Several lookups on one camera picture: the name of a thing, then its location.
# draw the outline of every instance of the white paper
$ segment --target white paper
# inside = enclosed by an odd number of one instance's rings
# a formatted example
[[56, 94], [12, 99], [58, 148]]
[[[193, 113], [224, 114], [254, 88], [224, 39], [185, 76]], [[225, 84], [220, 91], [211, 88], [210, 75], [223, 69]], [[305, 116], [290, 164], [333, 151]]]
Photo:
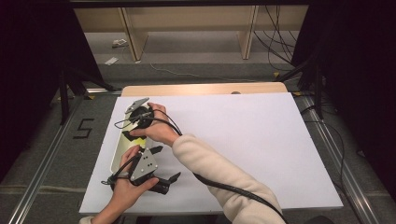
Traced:
[[[92, 179], [80, 208], [95, 214], [106, 206], [111, 189], [100, 183], [120, 138], [114, 123], [142, 97], [120, 97], [114, 107]], [[203, 139], [233, 163], [270, 187], [282, 209], [343, 206], [289, 93], [206, 96], [156, 96], [183, 133]], [[181, 172], [166, 195], [146, 192], [127, 210], [134, 215], [208, 214], [222, 209], [216, 199], [165, 147], [154, 155], [156, 176]]]

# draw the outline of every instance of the person's right hand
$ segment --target person's right hand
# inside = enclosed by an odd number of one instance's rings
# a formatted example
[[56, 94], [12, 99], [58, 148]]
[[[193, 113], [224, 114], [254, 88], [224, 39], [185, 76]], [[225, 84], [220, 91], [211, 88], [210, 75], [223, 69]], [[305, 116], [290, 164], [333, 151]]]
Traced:
[[[157, 105], [154, 103], [148, 103], [148, 105], [154, 111], [154, 117], [156, 119], [163, 119], [169, 121], [168, 117], [165, 116], [166, 114], [165, 106]], [[160, 122], [158, 120], [152, 121], [151, 125], [146, 129], [131, 130], [129, 134], [132, 136], [147, 136], [152, 140], [157, 142], [162, 142], [168, 145], [169, 147], [171, 147], [174, 144], [175, 140], [179, 138], [178, 134], [175, 133], [175, 131], [169, 125]]]

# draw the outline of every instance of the beige sleeve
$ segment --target beige sleeve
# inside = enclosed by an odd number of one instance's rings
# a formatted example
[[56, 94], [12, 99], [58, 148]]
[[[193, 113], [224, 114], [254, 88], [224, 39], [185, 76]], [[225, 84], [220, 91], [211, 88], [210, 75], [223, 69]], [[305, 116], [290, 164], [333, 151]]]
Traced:
[[93, 217], [84, 217], [82, 219], [79, 220], [78, 224], [91, 224], [91, 219]]
[[[177, 159], [192, 172], [206, 179], [252, 192], [281, 211], [275, 194], [264, 184], [221, 156], [193, 135], [182, 135], [173, 144]], [[270, 207], [224, 189], [208, 187], [234, 224], [284, 223]]]

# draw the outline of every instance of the dark backdrop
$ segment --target dark backdrop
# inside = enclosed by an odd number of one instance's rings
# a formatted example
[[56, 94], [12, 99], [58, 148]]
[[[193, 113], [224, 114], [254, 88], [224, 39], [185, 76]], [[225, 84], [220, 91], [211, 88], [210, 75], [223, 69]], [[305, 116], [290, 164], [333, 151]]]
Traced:
[[[102, 77], [72, 8], [6, 0], [0, 1], [0, 19], [1, 180], [44, 119], [61, 71], [73, 67]], [[70, 87], [84, 91], [81, 79], [71, 75]]]

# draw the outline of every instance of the black cable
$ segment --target black cable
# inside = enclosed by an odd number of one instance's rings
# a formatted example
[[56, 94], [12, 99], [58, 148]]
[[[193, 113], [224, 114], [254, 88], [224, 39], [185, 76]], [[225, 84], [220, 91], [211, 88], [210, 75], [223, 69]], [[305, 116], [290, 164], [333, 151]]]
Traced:
[[[265, 33], [265, 31], [262, 31], [269, 39], [273, 39], [271, 36], [269, 36], [267, 33]], [[273, 41], [274, 42], [276, 42], [277, 44], [284, 44], [284, 45], [287, 45], [287, 46], [289, 46], [289, 47], [291, 47], [291, 48], [295, 48], [293, 45], [290, 45], [290, 44], [286, 44], [286, 43], [282, 43], [282, 42], [279, 42], [279, 41], [277, 41], [277, 40], [275, 40], [275, 39], [273, 39]]]
[[362, 222], [361, 222], [361, 218], [359, 217], [358, 212], [356, 211], [356, 209], [355, 209], [355, 207], [353, 206], [352, 202], [349, 200], [349, 198], [348, 198], [348, 196], [347, 196], [347, 191], [345, 190], [345, 185], [344, 185], [343, 176], [344, 176], [344, 164], [345, 164], [344, 161], [345, 161], [346, 151], [345, 151], [345, 145], [344, 145], [344, 140], [343, 140], [342, 135], [341, 135], [332, 125], [330, 125], [330, 124], [328, 124], [328, 123], [325, 123], [325, 122], [323, 122], [323, 121], [314, 121], [314, 120], [306, 121], [306, 120], [305, 120], [304, 122], [305, 122], [305, 123], [318, 123], [318, 124], [324, 125], [325, 127], [329, 127], [329, 128], [331, 128], [331, 129], [333, 129], [333, 130], [337, 133], [337, 135], [338, 135], [338, 137], [339, 137], [339, 139], [340, 139], [340, 141], [341, 141], [341, 149], [342, 149], [342, 153], [341, 153], [340, 177], [339, 177], [339, 178], [340, 178], [341, 186], [339, 186], [338, 184], [336, 184], [333, 180], [332, 180], [332, 182], [333, 182], [334, 185], [335, 185], [337, 188], [339, 188], [339, 189], [343, 192], [343, 194], [346, 196], [346, 200], [347, 200], [347, 202], [349, 203], [350, 207], [352, 208], [352, 211], [353, 211], [355, 217], [358, 219], [359, 223], [361, 224], [361, 223], [362, 223]]
[[276, 27], [277, 27], [277, 33], [279, 35], [279, 40], [280, 40], [280, 42], [283, 43], [282, 44], [282, 49], [285, 50], [283, 48], [283, 46], [285, 46], [286, 49], [288, 50], [290, 56], [292, 57], [293, 55], [292, 55], [291, 51], [289, 50], [288, 45], [286, 44], [286, 41], [283, 39], [283, 36], [280, 34], [279, 16], [280, 16], [280, 6], [276, 6]]
[[271, 63], [271, 59], [270, 59], [270, 52], [272, 52], [275, 56], [277, 56], [278, 58], [280, 58], [281, 60], [285, 61], [286, 63], [290, 63], [287, 59], [285, 59], [284, 57], [280, 56], [276, 51], [274, 51], [273, 49], [271, 49], [270, 46], [268, 46], [267, 44], [264, 43], [264, 41], [262, 41], [259, 36], [256, 34], [256, 32], [253, 32], [254, 35], [259, 39], [259, 41], [262, 43], [263, 46], [265, 46], [268, 49], [268, 63], [271, 65], [271, 67], [273, 67], [275, 70], [278, 71], [285, 71], [285, 72], [289, 72], [290, 70], [288, 69], [281, 69], [281, 68], [277, 68], [275, 67], [272, 63]]
[[[170, 123], [169, 121], [164, 120], [164, 119], [157, 119], [157, 118], [151, 118], [151, 117], [143, 117], [143, 116], [141, 116], [141, 115], [139, 116], [139, 118], [140, 118], [140, 119], [152, 119], [152, 120], [156, 120], [156, 121], [159, 121], [159, 122], [163, 122], [163, 123], [169, 125], [179, 136], [183, 135], [183, 134], [181, 133], [180, 129], [177, 127], [177, 125], [175, 124], [175, 122], [174, 122], [173, 120], [172, 120], [172, 122], [173, 122], [175, 125], [173, 125], [172, 123]], [[120, 172], [121, 172], [129, 163], [131, 163], [133, 160], [135, 160], [137, 157], [140, 157], [140, 156], [141, 156], [141, 155], [137, 155], [137, 156], [134, 156], [134, 157], [132, 157], [131, 159], [129, 159], [127, 162], [125, 162], [125, 163], [120, 167], [120, 169], [119, 169], [114, 175], [111, 175], [111, 176], [108, 178], [107, 181], [102, 181], [102, 184], [106, 184], [106, 185], [114, 184], [115, 181], [117, 180], [118, 175], [120, 174]], [[208, 186], [211, 186], [211, 187], [214, 187], [214, 188], [218, 188], [218, 189], [225, 189], [225, 190], [228, 190], [228, 191], [231, 191], [231, 192], [240, 194], [240, 195], [242, 195], [242, 196], [245, 196], [245, 197], [247, 197], [247, 198], [249, 198], [249, 199], [251, 199], [251, 200], [254, 200], [254, 201], [256, 201], [256, 202], [263, 203], [263, 204], [267, 205], [268, 207], [270, 207], [271, 209], [273, 209], [275, 212], [277, 212], [277, 213], [279, 214], [279, 216], [285, 221], [285, 223], [288, 223], [288, 221], [283, 217], [282, 213], [280, 213], [272, 204], [268, 203], [264, 198], [261, 198], [260, 196], [254, 194], [254, 193], [252, 193], [252, 192], [246, 191], [246, 190], [244, 190], [244, 189], [236, 188], [236, 187], [234, 187], [234, 186], [230, 186], [230, 185], [226, 185], [226, 184], [221, 184], [221, 183], [218, 183], [218, 182], [215, 182], [215, 181], [212, 181], [212, 180], [208, 180], [208, 179], [206, 179], [206, 178], [204, 178], [204, 177], [202, 177], [202, 176], [200, 176], [200, 175], [198, 175], [198, 174], [195, 174], [195, 173], [193, 173], [193, 174], [194, 174], [194, 176], [195, 176], [199, 181], [201, 181], [201, 182], [204, 183], [205, 185], [208, 185]]]
[[276, 6], [276, 23], [274, 22], [274, 19], [272, 18], [271, 13], [269, 12], [267, 6], [265, 6], [265, 10], [267, 11], [268, 16], [270, 17], [271, 23], [272, 23], [273, 26], [274, 26], [274, 33], [273, 33], [272, 39], [274, 39], [275, 34], [277, 33], [278, 36], [279, 36], [280, 42], [283, 43], [283, 44], [282, 44], [282, 49], [285, 51], [286, 57], [289, 59], [289, 61], [291, 61], [291, 59], [289, 58], [288, 53], [289, 53], [290, 55], [292, 55], [292, 54], [291, 54], [291, 52], [290, 52], [288, 46], [285, 46], [286, 42], [285, 42], [285, 40], [283, 39], [283, 37], [282, 37], [282, 35], [280, 34], [280, 31], [279, 31], [279, 12], [280, 12], [280, 7], [279, 7], [279, 6]]
[[262, 41], [259, 36], [256, 34], [256, 32], [253, 32], [253, 34], [259, 39], [259, 41], [262, 43], [263, 46], [265, 46], [268, 51], [271, 51], [271, 53], [275, 54], [275, 56], [277, 56], [278, 58], [280, 58], [281, 60], [285, 61], [286, 63], [290, 63], [289, 60], [285, 59], [284, 57], [280, 56], [280, 54], [278, 54], [276, 51], [274, 51], [273, 49], [271, 49], [267, 44], [264, 43], [264, 41]]
[[204, 183], [204, 184], [206, 184], [208, 186], [211, 186], [211, 187], [214, 187], [214, 188], [218, 188], [218, 189], [225, 189], [225, 190], [240, 194], [242, 196], [245, 196], [245, 197], [247, 197], [247, 198], [249, 198], [251, 200], [254, 200], [254, 201], [258, 202], [258, 203], [263, 203], [263, 204], [267, 205], [268, 207], [273, 209], [283, 219], [283, 221], [285, 223], [288, 223], [288, 221], [285, 219], [285, 217], [282, 215], [282, 213], [280, 213], [271, 203], [268, 203], [264, 198], [254, 194], [252, 192], [249, 192], [247, 190], [236, 188], [236, 187], [233, 187], [233, 186], [230, 186], [230, 185], [226, 185], [226, 184], [221, 184], [219, 182], [208, 180], [208, 179], [202, 177], [201, 175], [198, 175], [198, 174], [195, 174], [195, 173], [193, 173], [193, 174], [199, 181], [201, 181], [202, 183]]
[[159, 109], [155, 109], [155, 110], [153, 110], [153, 111], [160, 111], [160, 112], [163, 113], [166, 117], [168, 117], [168, 118], [172, 121], [172, 123], [175, 125], [175, 127], [177, 128], [177, 130], [178, 130], [177, 134], [178, 134], [178, 135], [182, 135], [182, 134], [181, 134], [181, 130], [178, 128], [177, 124], [176, 124], [176, 123], [171, 119], [171, 117], [169, 117], [165, 112], [163, 112], [163, 111], [161, 111], [161, 110], [159, 110]]
[[297, 41], [297, 38], [294, 37], [294, 35], [291, 33], [291, 31], [289, 31], [289, 34], [291, 35], [291, 37], [293, 37], [294, 41]]

